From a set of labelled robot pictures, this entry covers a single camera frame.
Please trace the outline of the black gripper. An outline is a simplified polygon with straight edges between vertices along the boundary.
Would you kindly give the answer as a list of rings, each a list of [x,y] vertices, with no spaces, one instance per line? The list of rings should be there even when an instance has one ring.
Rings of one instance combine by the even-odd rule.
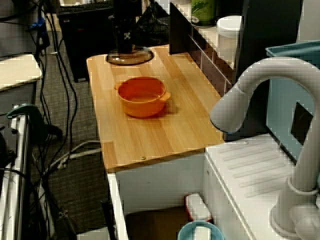
[[[135,19],[114,19],[112,22],[113,32],[117,35],[117,49],[122,54],[132,52],[131,33],[134,30],[135,24]]]

